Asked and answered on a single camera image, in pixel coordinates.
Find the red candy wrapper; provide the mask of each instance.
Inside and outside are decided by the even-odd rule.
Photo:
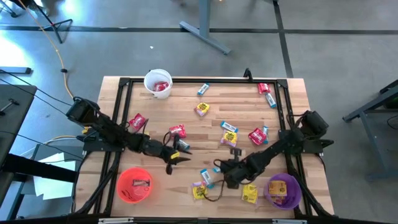
[[[258,128],[256,128],[252,133],[249,134],[249,139],[251,139],[256,145],[261,145],[267,136]]]
[[[145,117],[143,117],[141,114],[137,114],[134,119],[132,119],[131,121],[129,121],[129,124],[132,128],[134,128],[135,130],[140,129],[144,123],[145,123]]]
[[[271,92],[271,88],[266,83],[258,83],[257,86],[259,88],[259,93],[260,94],[270,93]]]
[[[175,136],[176,134],[178,134],[180,136],[180,138],[185,138],[187,137],[187,133],[185,132],[185,127],[183,124],[174,126],[169,128],[172,136]]]
[[[169,87],[169,84],[167,82],[157,82],[155,83],[154,91],[163,91],[167,87]]]

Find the white paper cup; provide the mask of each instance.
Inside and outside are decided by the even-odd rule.
[[[163,91],[153,91],[155,83],[167,82],[169,86]],[[158,99],[166,99],[172,91],[173,80],[171,75],[163,69],[153,69],[144,78],[145,88]]]

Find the wooden tabletop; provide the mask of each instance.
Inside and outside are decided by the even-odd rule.
[[[104,77],[98,104],[101,112],[112,116],[120,77]],[[304,80],[288,79],[290,99],[294,114],[310,109]],[[223,197],[217,202],[194,200],[191,185],[202,181],[200,171],[214,167],[214,159],[230,159],[229,146],[220,144],[223,130],[220,123],[225,120],[239,128],[237,147],[243,150],[242,156],[266,149],[267,145],[256,146],[248,138],[255,128],[269,127],[269,145],[278,140],[280,129],[276,109],[271,109],[264,97],[257,91],[255,84],[212,83],[204,96],[197,97],[199,83],[174,83],[171,95],[166,100],[157,100],[148,93],[141,83],[135,83],[132,89],[128,119],[140,113],[149,118],[146,131],[152,139],[162,141],[169,127],[184,124],[187,131],[185,142],[191,145],[193,155],[185,155],[191,161],[174,166],[172,175],[165,173],[166,164],[162,159],[136,154],[126,150],[122,154],[118,175],[131,167],[142,167],[153,177],[153,190],[148,198],[132,205],[123,202],[117,194],[114,196],[111,215],[114,217],[218,217],[218,218],[293,218],[293,211],[274,208],[264,198],[264,186],[274,174],[287,172],[283,155],[274,158],[266,170],[255,181],[259,189],[257,204],[241,200],[242,187],[238,190],[224,188]],[[284,114],[285,100],[281,93]],[[126,90],[121,106],[123,108]],[[199,117],[193,109],[200,102],[210,105],[204,117]],[[121,122],[120,109],[118,122]],[[80,171],[76,192],[76,209],[79,209],[90,197],[98,185],[104,153],[94,152]],[[314,155],[302,155],[308,188],[326,211],[333,213],[325,171],[319,158]],[[210,197],[220,193],[220,186],[209,190]],[[101,210],[104,209],[108,187],[105,188]]]

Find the purple bowl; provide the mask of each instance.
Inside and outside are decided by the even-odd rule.
[[[271,182],[272,180],[283,180],[284,182],[286,182],[287,196],[282,205],[278,205],[271,200],[268,185],[269,182]],[[268,201],[270,201],[273,206],[282,210],[291,210],[299,205],[302,195],[301,188],[299,183],[293,176],[285,173],[276,174],[269,179],[269,182],[264,187],[264,196]]]

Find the gray concrete floor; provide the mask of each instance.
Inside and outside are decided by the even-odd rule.
[[[182,20],[198,24],[196,0],[64,0],[50,4],[55,22],[72,18],[74,26],[178,27]],[[211,26],[215,28],[276,29],[273,5],[263,0],[213,1]],[[280,0],[286,29],[398,29],[395,0]],[[0,24],[34,26],[31,18],[0,13]],[[286,77],[278,34],[215,33],[213,37],[233,51],[224,56],[189,33],[69,32],[58,45],[70,70],[69,85],[78,96],[97,100],[105,75],[145,75],[164,68],[175,76],[240,77],[250,67],[257,77]],[[376,96],[397,79],[396,35],[286,34],[295,78],[304,78],[311,108],[330,125],[328,139],[335,144],[325,151],[326,173],[335,213],[344,218],[397,223],[396,180],[366,182],[364,176],[378,170],[378,163],[359,120],[346,124],[341,117]],[[0,31],[0,63],[29,66],[24,75],[54,97],[70,100],[63,87],[60,63],[41,32]],[[14,83],[19,83],[1,75]],[[66,111],[68,108],[57,104]],[[20,134],[38,141],[80,133],[80,127],[64,115],[35,100]],[[17,138],[12,153],[21,154],[34,144]],[[38,211],[21,213],[33,217]],[[0,209],[3,218],[6,206]]]

